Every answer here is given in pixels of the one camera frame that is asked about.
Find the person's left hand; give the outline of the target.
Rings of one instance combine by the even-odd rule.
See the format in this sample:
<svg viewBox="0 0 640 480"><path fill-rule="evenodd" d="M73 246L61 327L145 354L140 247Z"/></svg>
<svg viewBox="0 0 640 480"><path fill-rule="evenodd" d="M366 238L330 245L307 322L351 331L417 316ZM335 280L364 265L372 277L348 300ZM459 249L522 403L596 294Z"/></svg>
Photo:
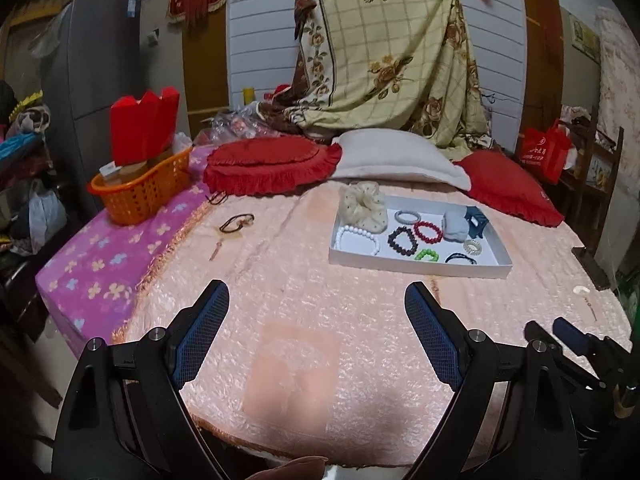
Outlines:
<svg viewBox="0 0 640 480"><path fill-rule="evenodd" d="M325 471L325 457L306 456L290 460L276 468L256 472L247 480L322 480Z"/></svg>

